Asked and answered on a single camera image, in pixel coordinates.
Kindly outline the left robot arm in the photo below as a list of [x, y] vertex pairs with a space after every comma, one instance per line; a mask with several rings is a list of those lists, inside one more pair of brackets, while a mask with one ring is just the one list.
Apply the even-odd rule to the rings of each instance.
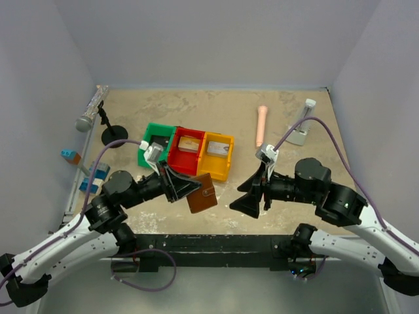
[[135, 181], [127, 171], [116, 171], [73, 220], [34, 248], [1, 256], [1, 286], [9, 303], [25, 307], [42, 298], [52, 280], [72, 267], [98, 257], [132, 253], [136, 236], [125, 223], [125, 210], [159, 196], [181, 200], [201, 188], [201, 182], [174, 171], [166, 162]]

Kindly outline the brown leather card holder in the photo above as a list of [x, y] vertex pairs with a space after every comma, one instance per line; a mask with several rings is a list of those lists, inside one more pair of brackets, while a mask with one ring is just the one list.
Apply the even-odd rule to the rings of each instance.
[[215, 187], [209, 173], [193, 177], [201, 187], [187, 196], [187, 203], [192, 214], [200, 213], [218, 204]]

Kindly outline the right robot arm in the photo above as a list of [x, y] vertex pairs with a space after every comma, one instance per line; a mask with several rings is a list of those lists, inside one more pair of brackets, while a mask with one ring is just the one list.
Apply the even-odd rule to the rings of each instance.
[[315, 205], [321, 220], [350, 231], [366, 244], [331, 235], [309, 224], [300, 224], [291, 238], [295, 256], [302, 251], [346, 260], [373, 270], [393, 290], [418, 295], [418, 244], [379, 218], [374, 207], [353, 189], [334, 183], [331, 170], [315, 158], [299, 160], [293, 178], [267, 175], [261, 164], [257, 172], [238, 187], [244, 195], [229, 207], [258, 218], [261, 201], [270, 209], [274, 200]]

